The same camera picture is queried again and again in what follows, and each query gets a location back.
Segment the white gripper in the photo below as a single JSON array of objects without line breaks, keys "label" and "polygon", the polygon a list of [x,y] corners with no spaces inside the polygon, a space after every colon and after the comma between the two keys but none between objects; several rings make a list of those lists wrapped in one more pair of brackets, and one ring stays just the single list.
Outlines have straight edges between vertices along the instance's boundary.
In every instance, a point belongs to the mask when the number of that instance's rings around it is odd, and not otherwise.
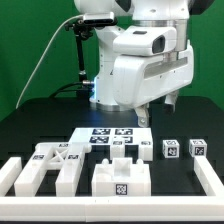
[{"label": "white gripper", "polygon": [[173,114],[178,98],[178,93],[173,91],[192,82],[193,70],[194,54],[190,43],[179,53],[179,58],[171,62],[164,62],[162,55],[118,56],[113,68],[114,99],[119,105],[136,108],[138,125],[147,128],[149,112],[146,103],[166,95],[164,111]]}]

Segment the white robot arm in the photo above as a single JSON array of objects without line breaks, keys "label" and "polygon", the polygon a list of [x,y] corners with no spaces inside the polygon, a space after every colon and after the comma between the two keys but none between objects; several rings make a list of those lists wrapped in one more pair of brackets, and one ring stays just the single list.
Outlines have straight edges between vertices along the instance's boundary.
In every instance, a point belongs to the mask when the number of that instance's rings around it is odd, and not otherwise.
[{"label": "white robot arm", "polygon": [[188,19],[215,0],[74,0],[82,22],[99,39],[100,72],[91,103],[105,110],[133,109],[149,125],[149,103],[165,98],[175,111],[179,89],[194,73]]}]

